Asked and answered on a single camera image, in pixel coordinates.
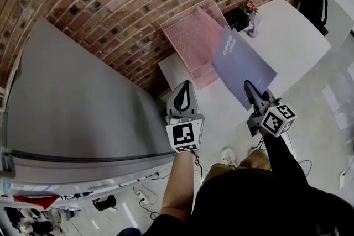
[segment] small vase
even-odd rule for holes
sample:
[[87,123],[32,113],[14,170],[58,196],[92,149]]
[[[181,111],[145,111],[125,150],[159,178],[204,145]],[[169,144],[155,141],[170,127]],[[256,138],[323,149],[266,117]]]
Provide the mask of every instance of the small vase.
[[262,17],[258,13],[251,13],[249,15],[249,21],[253,25],[253,28],[247,31],[247,35],[250,36],[251,38],[257,37],[257,35],[258,35],[257,26],[261,22],[261,19],[262,19]]

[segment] leg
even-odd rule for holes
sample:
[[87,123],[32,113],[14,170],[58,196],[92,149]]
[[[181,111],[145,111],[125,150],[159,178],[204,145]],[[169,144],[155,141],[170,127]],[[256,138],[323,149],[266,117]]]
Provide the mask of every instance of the leg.
[[222,163],[216,163],[211,167],[209,173],[206,175],[206,177],[203,181],[203,184],[205,181],[207,181],[217,175],[229,172],[229,171],[234,170],[236,168],[235,155],[234,155],[232,149],[225,148],[221,151],[221,162]]
[[270,161],[264,150],[258,149],[246,157],[242,162],[240,163],[239,167],[237,169],[245,169],[245,168],[260,168],[260,169],[266,169],[266,170],[271,170],[270,167]]
[[203,184],[207,180],[212,179],[213,177],[215,177],[217,175],[229,172],[229,171],[234,170],[234,169],[235,169],[235,167],[233,165],[229,166],[229,165],[222,164],[222,163],[216,163],[209,170],[209,173],[206,175],[206,177],[205,177],[205,179],[203,181]]

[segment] black bag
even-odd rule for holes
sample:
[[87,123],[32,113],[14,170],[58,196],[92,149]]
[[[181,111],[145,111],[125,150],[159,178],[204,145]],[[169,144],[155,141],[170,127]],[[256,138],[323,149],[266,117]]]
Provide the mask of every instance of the black bag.
[[[313,25],[322,33],[328,34],[325,28],[327,23],[327,9],[328,0],[300,0],[301,4],[299,11],[304,15]],[[325,19],[322,20],[323,12],[325,12]]]

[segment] white table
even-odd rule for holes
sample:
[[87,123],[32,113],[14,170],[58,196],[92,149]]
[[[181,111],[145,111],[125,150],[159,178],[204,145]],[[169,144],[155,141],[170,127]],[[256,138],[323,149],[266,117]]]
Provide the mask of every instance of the white table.
[[[259,7],[262,21],[258,38],[252,39],[245,29],[240,34],[255,51],[278,73],[269,89],[280,97],[303,77],[331,48],[323,35],[285,0],[273,0]],[[205,127],[213,125],[216,132],[229,131],[246,121],[252,113],[234,98],[218,79],[198,90],[186,66],[177,53],[159,63],[173,90],[185,80],[195,87],[199,112],[205,116]]]

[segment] gray refrigerator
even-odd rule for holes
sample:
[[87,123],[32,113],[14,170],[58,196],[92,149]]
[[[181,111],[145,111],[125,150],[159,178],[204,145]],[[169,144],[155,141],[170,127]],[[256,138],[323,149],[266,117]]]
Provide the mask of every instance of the gray refrigerator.
[[165,104],[46,20],[37,21],[7,90],[7,195],[102,193],[172,161]]

